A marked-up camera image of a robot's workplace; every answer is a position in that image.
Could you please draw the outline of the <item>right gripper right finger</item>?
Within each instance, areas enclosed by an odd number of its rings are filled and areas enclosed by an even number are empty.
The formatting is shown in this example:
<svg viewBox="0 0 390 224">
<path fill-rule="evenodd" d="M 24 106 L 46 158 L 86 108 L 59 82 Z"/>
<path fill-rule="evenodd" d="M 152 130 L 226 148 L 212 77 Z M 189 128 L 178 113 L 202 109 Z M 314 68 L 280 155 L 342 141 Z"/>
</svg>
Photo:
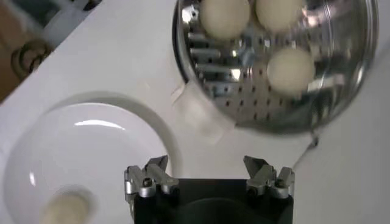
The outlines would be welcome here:
<svg viewBox="0 0 390 224">
<path fill-rule="evenodd" d="M 277 170 L 264 159 L 245 156 L 244 165 L 250 178 L 246 181 L 247 191 L 255 196 L 270 194 L 273 198 L 294 196 L 295 173 L 290 167 Z"/>
</svg>

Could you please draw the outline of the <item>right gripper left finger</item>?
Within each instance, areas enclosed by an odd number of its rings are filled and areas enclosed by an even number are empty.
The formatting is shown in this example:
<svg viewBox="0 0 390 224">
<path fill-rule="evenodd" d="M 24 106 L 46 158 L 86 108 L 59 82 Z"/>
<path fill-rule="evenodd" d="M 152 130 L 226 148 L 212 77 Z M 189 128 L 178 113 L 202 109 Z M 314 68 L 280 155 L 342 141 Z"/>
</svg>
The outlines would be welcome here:
<svg viewBox="0 0 390 224">
<path fill-rule="evenodd" d="M 124 171 L 125 200 L 132 201 L 136 196 L 154 197 L 158 189 L 162 194 L 173 195 L 179 189 L 179 180 L 166 173 L 168 162 L 168 155 L 163 155 L 151 158 L 142 169 L 127 167 Z"/>
</svg>

